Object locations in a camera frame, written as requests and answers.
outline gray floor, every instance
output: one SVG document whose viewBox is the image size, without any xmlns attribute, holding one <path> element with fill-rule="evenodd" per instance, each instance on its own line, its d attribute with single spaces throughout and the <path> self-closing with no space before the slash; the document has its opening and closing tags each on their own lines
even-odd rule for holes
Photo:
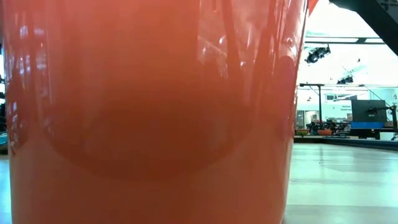
<svg viewBox="0 0 398 224">
<path fill-rule="evenodd" d="M 0 224 L 11 224 L 9 169 L 0 157 Z M 285 224 L 398 223 L 398 153 L 294 146 Z"/>
</svg>

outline floor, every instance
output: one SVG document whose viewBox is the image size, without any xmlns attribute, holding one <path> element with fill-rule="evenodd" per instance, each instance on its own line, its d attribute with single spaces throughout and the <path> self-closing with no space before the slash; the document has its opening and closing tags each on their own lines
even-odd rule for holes
<svg viewBox="0 0 398 224">
<path fill-rule="evenodd" d="M 0 157 L 0 224 L 11 224 L 9 168 Z M 295 144 L 284 224 L 398 220 L 398 152 Z"/>
</svg>

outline red plastic cup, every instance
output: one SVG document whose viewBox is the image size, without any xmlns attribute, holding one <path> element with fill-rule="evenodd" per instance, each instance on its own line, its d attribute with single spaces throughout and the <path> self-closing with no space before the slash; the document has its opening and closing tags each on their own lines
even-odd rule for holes
<svg viewBox="0 0 398 224">
<path fill-rule="evenodd" d="M 13 224 L 280 223 L 305 0 L 4 0 Z"/>
</svg>

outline cup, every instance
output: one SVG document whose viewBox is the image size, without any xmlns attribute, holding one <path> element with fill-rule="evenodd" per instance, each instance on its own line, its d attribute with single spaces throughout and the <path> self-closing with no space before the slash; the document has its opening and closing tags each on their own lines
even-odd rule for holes
<svg viewBox="0 0 398 224">
<path fill-rule="evenodd" d="M 13 224 L 280 223 L 305 0 L 3 0 Z"/>
</svg>

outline shiny floor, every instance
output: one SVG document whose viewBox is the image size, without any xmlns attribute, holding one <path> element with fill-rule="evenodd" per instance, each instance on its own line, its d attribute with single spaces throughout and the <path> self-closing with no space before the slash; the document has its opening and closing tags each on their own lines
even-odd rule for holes
<svg viewBox="0 0 398 224">
<path fill-rule="evenodd" d="M 0 224 L 11 224 L 0 157 Z M 398 152 L 295 144 L 284 224 L 398 223 Z"/>
</svg>

